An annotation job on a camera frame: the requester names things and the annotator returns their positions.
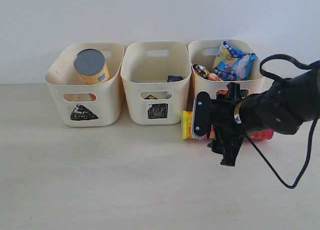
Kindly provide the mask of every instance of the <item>pringles can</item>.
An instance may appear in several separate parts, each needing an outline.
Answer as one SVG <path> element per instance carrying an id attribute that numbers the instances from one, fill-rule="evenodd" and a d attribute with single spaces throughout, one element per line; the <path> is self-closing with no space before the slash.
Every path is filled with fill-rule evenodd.
<path id="1" fill-rule="evenodd" d="M 99 84 L 110 78 L 104 55 L 95 49 L 80 51 L 73 64 L 75 70 L 88 85 Z"/>
<path id="2" fill-rule="evenodd" d="M 183 139 L 194 139 L 192 135 L 192 118 L 193 118 L 193 112 L 192 111 L 182 111 L 181 115 L 181 126 L 182 126 L 182 138 Z M 272 130 L 265 130 L 260 132 L 255 132 L 249 134 L 249 137 L 251 139 L 255 140 L 270 140 L 274 135 L 274 131 Z M 214 126 L 211 125 L 211 131 L 209 139 L 215 138 L 215 132 L 214 132 Z"/>

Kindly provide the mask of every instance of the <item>white tabletop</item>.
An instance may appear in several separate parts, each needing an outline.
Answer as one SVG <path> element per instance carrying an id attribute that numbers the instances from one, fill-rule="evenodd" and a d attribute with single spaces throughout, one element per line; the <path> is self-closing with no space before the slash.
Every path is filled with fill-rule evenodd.
<path id="1" fill-rule="evenodd" d="M 316 129 L 308 170 L 286 189 L 244 143 L 236 167 L 181 126 L 140 126 L 126 104 L 108 127 L 62 122 L 46 85 L 0 86 L 1 229 L 320 229 Z M 290 183 L 310 123 L 258 141 Z"/>

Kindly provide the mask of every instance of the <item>tin can lid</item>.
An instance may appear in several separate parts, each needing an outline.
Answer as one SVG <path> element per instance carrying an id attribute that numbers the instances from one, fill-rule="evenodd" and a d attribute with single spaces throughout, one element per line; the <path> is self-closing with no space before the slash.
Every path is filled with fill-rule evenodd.
<path id="1" fill-rule="evenodd" d="M 99 73 L 105 66 L 104 55 L 95 49 L 80 51 L 74 59 L 74 68 L 80 74 L 92 76 Z"/>

